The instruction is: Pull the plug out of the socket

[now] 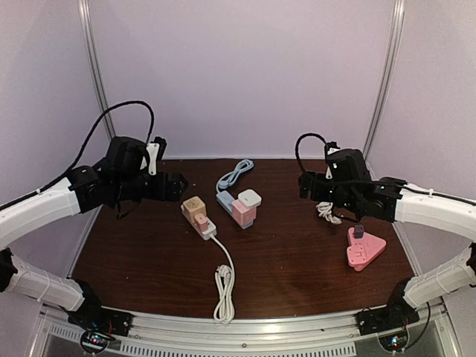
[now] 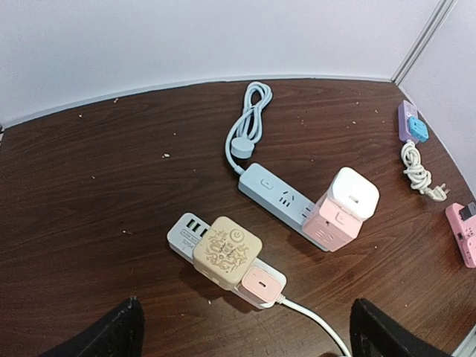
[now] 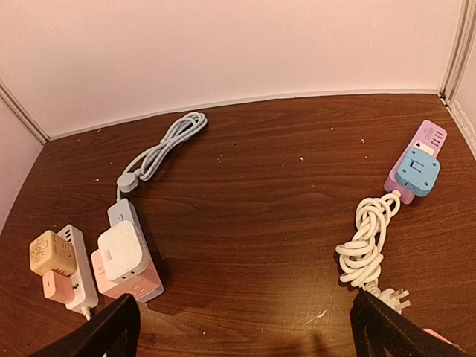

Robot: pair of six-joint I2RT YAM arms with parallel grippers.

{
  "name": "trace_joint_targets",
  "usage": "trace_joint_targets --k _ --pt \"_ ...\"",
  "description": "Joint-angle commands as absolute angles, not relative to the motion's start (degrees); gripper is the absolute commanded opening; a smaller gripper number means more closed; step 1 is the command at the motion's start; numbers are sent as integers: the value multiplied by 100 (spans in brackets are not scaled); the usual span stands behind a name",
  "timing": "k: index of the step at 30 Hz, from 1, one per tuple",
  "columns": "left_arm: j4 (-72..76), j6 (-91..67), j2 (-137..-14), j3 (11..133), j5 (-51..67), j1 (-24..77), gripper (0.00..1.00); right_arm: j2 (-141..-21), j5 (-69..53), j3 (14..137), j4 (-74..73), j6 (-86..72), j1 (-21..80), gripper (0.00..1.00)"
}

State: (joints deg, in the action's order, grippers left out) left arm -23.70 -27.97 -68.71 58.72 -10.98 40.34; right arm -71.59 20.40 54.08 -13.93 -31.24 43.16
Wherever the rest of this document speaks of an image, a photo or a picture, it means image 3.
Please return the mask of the small pink charger plug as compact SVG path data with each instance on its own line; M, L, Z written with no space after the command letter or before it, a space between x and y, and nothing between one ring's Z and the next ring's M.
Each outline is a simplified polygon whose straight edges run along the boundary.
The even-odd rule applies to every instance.
M42 277L42 287L46 299L65 305L74 299L71 280L55 271L45 272Z

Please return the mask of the pink cube socket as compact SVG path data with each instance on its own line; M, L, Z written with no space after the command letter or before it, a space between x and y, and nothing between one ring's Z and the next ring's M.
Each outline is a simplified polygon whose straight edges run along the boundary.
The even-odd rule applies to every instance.
M107 279L99 250L91 253L91 264L99 293L109 298L119 298L127 293L133 295L137 302L147 303L164 292L164 286L152 259L149 259L149 265L144 271L121 283Z

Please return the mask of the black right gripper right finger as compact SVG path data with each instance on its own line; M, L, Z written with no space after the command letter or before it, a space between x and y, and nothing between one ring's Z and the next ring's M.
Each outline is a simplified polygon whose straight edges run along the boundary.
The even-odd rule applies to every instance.
M359 292L350 310L357 356L467 356L419 328L369 292Z

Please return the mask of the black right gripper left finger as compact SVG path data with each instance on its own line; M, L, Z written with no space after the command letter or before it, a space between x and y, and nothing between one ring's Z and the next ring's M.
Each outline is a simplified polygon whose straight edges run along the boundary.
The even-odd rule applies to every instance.
M131 294L123 294L98 315L32 356L135 356L141 315Z

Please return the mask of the blue-grey power strip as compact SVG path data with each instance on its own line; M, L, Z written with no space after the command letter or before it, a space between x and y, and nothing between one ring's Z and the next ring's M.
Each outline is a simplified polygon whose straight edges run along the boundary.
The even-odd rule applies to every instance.
M138 229L140 230L141 234L143 235L145 239L144 232L142 231L142 227L138 219L138 215L136 213L135 207L129 202L128 199L120 199L118 202L112 205L108 209L108 217L109 217L109 223L111 227L113 227L114 225L118 224L119 222L123 220L128 220L130 222L133 222L138 227ZM149 251L148 245L147 245L147 248L148 248L149 258L152 259L152 255Z

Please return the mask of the white square adapter plug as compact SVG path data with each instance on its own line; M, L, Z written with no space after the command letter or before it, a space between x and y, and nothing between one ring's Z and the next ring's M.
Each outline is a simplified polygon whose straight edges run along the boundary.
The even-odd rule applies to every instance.
M119 222L103 232L97 243L109 281L122 283L132 279L149 264L146 241L133 222Z

